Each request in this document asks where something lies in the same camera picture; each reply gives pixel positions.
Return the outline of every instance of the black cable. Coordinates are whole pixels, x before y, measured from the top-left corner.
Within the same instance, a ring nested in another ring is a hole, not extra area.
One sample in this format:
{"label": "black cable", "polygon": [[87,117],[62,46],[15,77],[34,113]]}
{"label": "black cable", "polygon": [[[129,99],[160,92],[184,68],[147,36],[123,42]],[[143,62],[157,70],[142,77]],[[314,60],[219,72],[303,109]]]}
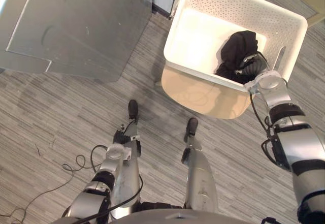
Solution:
{"label": "black cable", "polygon": [[94,173],[96,173],[96,168],[95,167],[97,167],[97,166],[99,166],[99,165],[94,165],[93,164],[93,161],[92,161],[92,154],[93,154],[93,152],[94,152],[94,150],[95,149],[97,149],[97,148],[103,148],[103,149],[105,149],[105,150],[107,150],[107,147],[105,146],[105,145],[102,145],[102,144],[99,144],[99,145],[96,145],[92,150],[91,150],[91,153],[90,153],[90,164],[91,164],[91,168],[92,168],[92,170],[93,170],[93,172]]}
{"label": "black cable", "polygon": [[261,144],[261,148],[262,148],[262,151],[264,152],[264,154],[266,155],[266,157],[275,165],[279,166],[277,164],[277,162],[271,157],[269,151],[268,151],[268,143],[271,142],[271,139],[267,139],[265,140],[262,144]]}
{"label": "black cable", "polygon": [[24,222],[24,220],[25,220],[25,218],[26,218],[26,215],[27,215],[27,209],[29,208],[29,206],[38,198],[38,197],[40,197],[40,196],[42,196],[42,195],[44,195],[44,194],[47,194],[47,193],[49,193],[49,192],[52,192],[52,191],[55,191],[55,190],[57,190],[57,189],[59,189],[59,188],[61,188],[61,187],[63,187],[63,186],[65,186],[65,185],[67,185],[69,182],[71,182],[71,180],[72,180],[72,178],[74,177],[74,172],[75,172],[75,170],[73,170],[68,164],[63,164],[62,165],[62,168],[64,169],[64,170],[66,170],[66,171],[70,171],[71,172],[71,177],[70,177],[70,179],[67,181],[67,182],[65,182],[64,184],[62,184],[62,185],[60,185],[60,186],[58,186],[58,187],[56,187],[56,188],[54,188],[54,189],[51,189],[51,190],[48,190],[48,191],[45,191],[45,192],[43,192],[43,193],[41,193],[41,194],[39,194],[39,195],[37,195],[35,198],[33,198],[28,204],[27,204],[27,206],[25,207],[25,208],[16,208],[16,209],[14,209],[11,213],[10,213],[10,215],[1,215],[0,214],[0,216],[3,216],[3,217],[8,217],[8,218],[11,218],[12,216],[13,216],[13,214],[17,211],[17,210],[22,210],[23,211],[23,217],[22,217],[22,219],[21,220],[19,220],[19,219],[16,219],[15,218],[15,220],[14,221],[12,221],[11,223],[12,224],[23,224],[23,222]]}
{"label": "black cable", "polygon": [[252,98],[252,94],[251,93],[249,93],[249,98],[250,98],[250,102],[252,104],[252,107],[253,107],[253,111],[254,111],[255,116],[257,117],[259,123],[262,125],[265,133],[267,134],[267,137],[270,138],[271,135],[269,134],[268,129],[265,127],[265,125],[263,124],[261,118],[259,117],[259,115],[258,115],[258,113],[256,111],[255,104],[254,104],[254,101],[253,101],[253,98]]}
{"label": "black cable", "polygon": [[[93,151],[94,151],[94,149],[96,149],[97,147],[99,147],[98,145],[97,146],[95,146],[93,149],[92,149],[92,151],[91,151],[91,154],[90,154],[90,156],[91,156],[91,162],[92,162],[92,154],[93,154]],[[17,218],[15,218],[12,222],[11,222],[11,224],[23,224],[23,222],[24,222],[24,220],[25,220],[25,218],[26,218],[26,215],[27,215],[27,209],[29,208],[29,206],[37,199],[37,198],[39,198],[40,196],[42,196],[42,195],[44,195],[44,194],[47,194],[47,193],[50,193],[50,192],[52,192],[52,191],[55,191],[55,190],[58,190],[59,188],[61,188],[61,187],[63,187],[63,186],[66,186],[68,183],[70,183],[71,182],[71,180],[73,179],[73,177],[74,177],[74,173],[75,172],[78,172],[78,171],[80,171],[81,169],[93,169],[93,168],[95,168],[95,167],[97,167],[97,166],[99,166],[100,164],[98,164],[98,165],[96,165],[96,166],[94,166],[93,165],[93,162],[92,162],[92,166],[91,167],[86,167],[85,165],[86,165],[86,157],[84,156],[84,155],[82,155],[82,154],[79,154],[79,155],[77,155],[76,156],[76,158],[75,158],[75,162],[76,162],[76,164],[79,166],[79,168],[78,169],[73,169],[71,166],[69,166],[68,164],[62,164],[61,166],[62,166],[62,168],[65,170],[65,171],[69,171],[69,172],[71,172],[71,177],[70,177],[70,179],[67,181],[67,182],[65,182],[64,184],[62,184],[62,185],[60,185],[60,186],[58,186],[58,187],[56,187],[56,188],[54,188],[54,189],[51,189],[51,190],[48,190],[48,191],[45,191],[45,192],[43,192],[43,193],[41,193],[41,194],[39,194],[39,195],[37,195],[35,198],[33,198],[28,204],[27,204],[27,206],[25,207],[25,208],[16,208],[16,209],[14,209],[9,215],[3,215],[3,214],[0,214],[0,216],[2,216],[2,217],[8,217],[8,218],[11,218],[11,217],[13,217],[13,214],[16,212],[16,211],[18,211],[18,210],[22,210],[23,211],[23,217],[22,217],[22,219],[21,220],[19,220],[19,219],[17,219]]]}
{"label": "black cable", "polygon": [[125,200],[125,201],[123,201],[123,202],[117,204],[117,205],[114,205],[113,207],[108,208],[106,211],[103,211],[103,212],[101,212],[101,213],[98,213],[98,214],[91,215],[91,216],[89,216],[89,217],[86,217],[86,218],[80,219],[80,220],[78,220],[78,221],[75,221],[75,222],[72,223],[72,224],[82,224],[82,223],[85,223],[85,222],[90,221],[90,220],[92,220],[92,219],[103,217],[103,216],[105,216],[105,215],[108,215],[112,210],[115,210],[116,208],[118,208],[118,207],[120,207],[120,206],[122,206],[122,205],[125,205],[126,203],[132,201],[135,197],[138,196],[138,194],[141,192],[142,187],[143,187],[143,180],[142,180],[141,175],[139,175],[139,177],[140,177],[140,180],[141,180],[141,186],[140,186],[139,190],[136,192],[136,194],[133,195],[131,198],[129,198],[129,199],[127,199],[127,200]]}
{"label": "black cable", "polygon": [[132,121],[129,122],[129,124],[126,126],[126,128],[125,128],[125,130],[124,130],[123,135],[125,134],[125,132],[127,131],[128,127],[129,127],[133,122],[136,122],[136,120],[132,120]]}

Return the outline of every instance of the white plastic basket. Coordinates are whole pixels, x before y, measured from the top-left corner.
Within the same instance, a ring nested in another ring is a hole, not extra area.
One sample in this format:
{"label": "white plastic basket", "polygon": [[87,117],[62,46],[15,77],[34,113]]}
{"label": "white plastic basket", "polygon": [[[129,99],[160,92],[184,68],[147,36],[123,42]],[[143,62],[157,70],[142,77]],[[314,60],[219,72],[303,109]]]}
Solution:
{"label": "white plastic basket", "polygon": [[265,0],[180,0],[164,48],[166,64],[240,91],[245,87],[213,73],[220,50],[237,31],[256,32],[258,50],[288,80],[303,42],[304,17]]}

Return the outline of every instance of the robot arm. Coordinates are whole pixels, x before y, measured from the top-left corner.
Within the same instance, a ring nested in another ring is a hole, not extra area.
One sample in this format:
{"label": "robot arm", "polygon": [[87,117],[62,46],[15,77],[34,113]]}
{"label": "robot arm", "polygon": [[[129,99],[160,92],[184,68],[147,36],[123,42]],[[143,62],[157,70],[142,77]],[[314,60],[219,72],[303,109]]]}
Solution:
{"label": "robot arm", "polygon": [[277,71],[267,71],[245,85],[259,92],[266,103],[273,135],[269,135],[274,162],[292,172],[301,223],[325,220],[324,142],[313,130],[301,108],[289,95]]}

